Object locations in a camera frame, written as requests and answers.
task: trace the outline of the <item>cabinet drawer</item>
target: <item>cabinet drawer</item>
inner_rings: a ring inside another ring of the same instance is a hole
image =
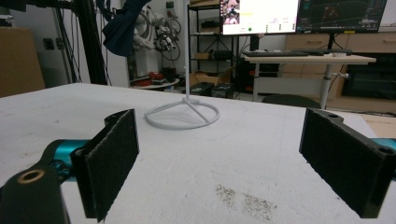
[[[354,52],[396,52],[396,33],[350,35],[348,49]]]
[[[338,35],[335,41],[344,48],[347,45],[347,35]],[[286,35],[285,49],[326,49],[328,43],[328,35]]]

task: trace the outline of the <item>keyboard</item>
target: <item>keyboard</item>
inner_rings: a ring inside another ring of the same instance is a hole
[[[245,51],[244,54],[248,57],[304,57],[308,56],[303,52],[266,52],[266,51]]]
[[[302,52],[309,55],[323,56],[328,53],[345,53],[346,55],[351,55],[352,49],[293,49],[291,52]]]

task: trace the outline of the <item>white tabletop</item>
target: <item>white tabletop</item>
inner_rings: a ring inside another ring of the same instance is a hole
[[[167,131],[144,113],[182,95],[73,84],[0,99],[0,186],[56,139],[91,139],[103,119],[134,108],[140,154],[106,223],[396,223],[391,183],[378,219],[360,219],[299,153],[304,109],[198,97],[221,117],[200,129]],[[163,116],[189,117],[186,107]],[[358,115],[345,124],[375,137]],[[84,216],[77,183],[62,184],[72,223]]]

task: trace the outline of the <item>computer monitor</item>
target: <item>computer monitor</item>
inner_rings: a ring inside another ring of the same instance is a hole
[[[387,0],[301,0],[297,33],[377,33]]]
[[[299,0],[220,0],[223,35],[295,33]]]

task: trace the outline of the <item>white tripod base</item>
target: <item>white tripod base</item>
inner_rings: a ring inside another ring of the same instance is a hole
[[[164,111],[166,109],[175,107],[177,105],[188,105],[195,113],[197,113],[199,115],[199,117],[201,117],[202,122],[200,123],[193,123],[193,124],[186,124],[186,125],[176,125],[176,124],[166,124],[163,122],[159,122],[159,121],[155,121],[152,117],[152,115]],[[216,112],[216,115],[212,118],[212,119],[208,119],[206,118],[201,111],[199,111],[195,105],[202,105],[205,107],[209,107],[212,110],[214,110]],[[210,104],[206,104],[206,103],[202,103],[199,100],[191,100],[191,99],[187,99],[187,98],[183,98],[182,101],[179,102],[175,102],[172,104],[168,104],[168,105],[160,105],[157,107],[154,107],[152,109],[150,109],[148,112],[145,113],[145,118],[146,121],[151,124],[152,126],[155,126],[157,128],[162,128],[162,129],[170,129],[170,130],[187,130],[187,129],[195,129],[195,128],[201,128],[204,127],[206,125],[209,125],[213,122],[215,122],[216,120],[218,120],[220,117],[220,112],[219,110]]]

